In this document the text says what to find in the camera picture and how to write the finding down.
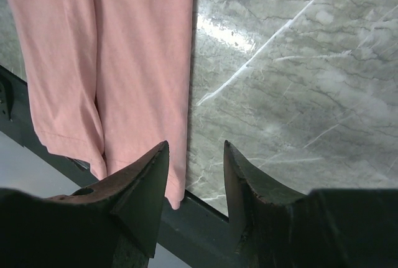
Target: black bracket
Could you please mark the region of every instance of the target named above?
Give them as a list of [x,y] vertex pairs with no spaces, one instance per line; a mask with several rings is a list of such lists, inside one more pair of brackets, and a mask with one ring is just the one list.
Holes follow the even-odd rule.
[[12,102],[11,82],[0,75],[0,118],[10,120]]
[[71,195],[42,199],[0,188],[1,267],[147,267],[168,172],[162,142]]

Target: white floor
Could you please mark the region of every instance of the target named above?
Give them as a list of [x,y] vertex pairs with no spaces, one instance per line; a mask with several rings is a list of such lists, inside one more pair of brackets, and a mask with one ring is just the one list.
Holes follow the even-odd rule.
[[[79,186],[0,132],[0,187],[16,188],[43,198],[69,195]],[[189,268],[161,245],[149,268]]]

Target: floor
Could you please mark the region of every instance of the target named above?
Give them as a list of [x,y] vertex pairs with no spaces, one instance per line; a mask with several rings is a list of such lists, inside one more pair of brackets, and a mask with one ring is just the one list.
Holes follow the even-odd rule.
[[[398,186],[398,0],[195,0],[187,189],[227,214],[223,141],[280,182]],[[0,63],[25,78],[6,0]]]
[[[79,189],[78,185],[2,132],[0,132],[0,187],[16,188],[42,198],[69,195]],[[149,268],[165,267],[189,268],[186,263],[158,244],[155,258],[149,260]]]

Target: dark metal object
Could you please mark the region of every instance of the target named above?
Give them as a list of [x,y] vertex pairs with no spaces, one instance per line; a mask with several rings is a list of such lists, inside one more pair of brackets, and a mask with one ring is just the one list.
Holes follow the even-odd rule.
[[232,240],[251,267],[398,267],[398,190],[298,193],[224,149]]
[[70,196],[0,190],[2,267],[146,267],[169,170],[159,144],[134,164]]
[[11,83],[0,75],[0,117],[10,120],[12,107]]
[[[0,76],[12,85],[12,121],[0,117],[0,131],[26,147],[81,187],[98,180],[70,159],[49,154],[37,138],[29,111],[27,83],[0,66]],[[185,192],[179,210],[164,203],[158,241],[192,268],[240,268],[245,259],[233,252],[228,218]]]

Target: pink pants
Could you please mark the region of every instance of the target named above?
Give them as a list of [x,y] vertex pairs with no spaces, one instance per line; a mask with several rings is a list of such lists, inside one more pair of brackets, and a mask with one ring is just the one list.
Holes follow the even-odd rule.
[[185,189],[192,0],[8,0],[35,131],[99,179],[170,144],[165,196]]

